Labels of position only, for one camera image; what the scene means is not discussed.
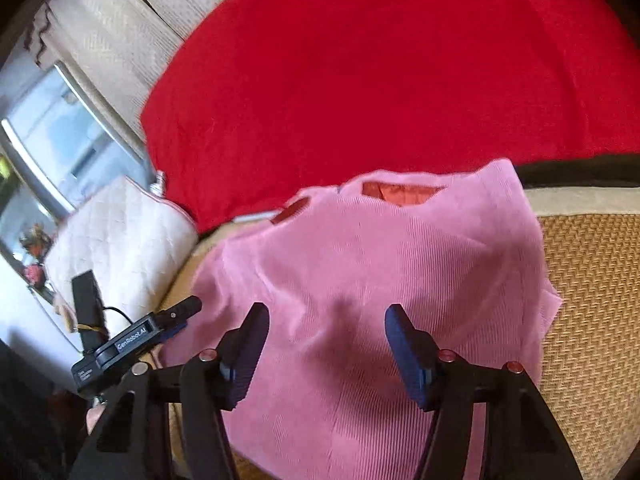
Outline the red blanket on sofa back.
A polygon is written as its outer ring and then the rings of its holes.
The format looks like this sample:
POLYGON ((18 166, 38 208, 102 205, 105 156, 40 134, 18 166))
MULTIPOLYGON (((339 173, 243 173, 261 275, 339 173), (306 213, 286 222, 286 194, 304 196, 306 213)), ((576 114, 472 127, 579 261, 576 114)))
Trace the red blanket on sofa back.
POLYGON ((201 232, 358 174, 639 155, 612 0, 226 0, 141 115, 201 232))

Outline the white quilted cushion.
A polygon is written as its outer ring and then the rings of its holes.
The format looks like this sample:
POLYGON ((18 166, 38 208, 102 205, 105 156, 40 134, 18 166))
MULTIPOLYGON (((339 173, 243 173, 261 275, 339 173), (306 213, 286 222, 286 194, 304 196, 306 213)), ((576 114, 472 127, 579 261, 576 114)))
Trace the white quilted cushion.
POLYGON ((191 217, 126 177, 105 185, 58 228, 44 270, 54 291, 53 310, 67 339, 80 350, 72 278, 92 271, 115 335, 162 302, 198 242, 191 217))

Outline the woven bamboo seat mat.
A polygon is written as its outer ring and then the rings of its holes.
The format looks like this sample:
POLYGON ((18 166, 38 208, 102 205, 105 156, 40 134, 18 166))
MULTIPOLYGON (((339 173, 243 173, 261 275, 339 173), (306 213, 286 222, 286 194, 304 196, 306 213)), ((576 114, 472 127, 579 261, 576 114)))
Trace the woven bamboo seat mat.
MULTIPOLYGON (((381 183, 364 194, 392 202, 381 183)), ((524 192, 538 219, 548 278, 561 305, 535 377, 587 479, 612 479, 639 439, 639 211, 634 192, 524 192)), ((207 254, 244 228, 201 244, 172 294, 192 292, 207 254)))

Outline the beige dotted curtain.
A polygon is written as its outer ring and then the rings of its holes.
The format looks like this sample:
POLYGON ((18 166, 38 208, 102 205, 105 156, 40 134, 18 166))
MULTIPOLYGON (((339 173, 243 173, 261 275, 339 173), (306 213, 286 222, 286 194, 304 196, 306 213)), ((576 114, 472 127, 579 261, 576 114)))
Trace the beige dotted curtain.
POLYGON ((46 0, 25 50, 41 68, 66 66, 130 152, 144 156, 140 122, 154 84, 184 40, 224 0, 46 0))

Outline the pink corduroy jacket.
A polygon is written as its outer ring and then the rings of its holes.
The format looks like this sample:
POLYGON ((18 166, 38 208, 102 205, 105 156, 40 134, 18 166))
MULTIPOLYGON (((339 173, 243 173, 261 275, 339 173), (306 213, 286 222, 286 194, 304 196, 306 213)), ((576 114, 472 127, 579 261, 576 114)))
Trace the pink corduroy jacket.
POLYGON ((280 479, 409 479, 430 416, 406 393, 384 332, 392 304, 471 363, 541 374, 561 305, 537 217, 512 166, 371 180, 431 192, 398 206, 361 180, 312 188, 301 210, 218 243, 195 273, 202 310, 164 344, 189 361, 256 302, 270 327, 248 395, 224 416, 231 445, 280 479))

